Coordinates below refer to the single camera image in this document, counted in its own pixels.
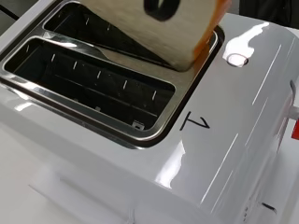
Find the white button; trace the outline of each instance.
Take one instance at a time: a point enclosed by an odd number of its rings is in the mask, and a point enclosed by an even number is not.
[[[231,54],[227,57],[227,63],[233,67],[243,67],[248,64],[249,59],[241,54]]]

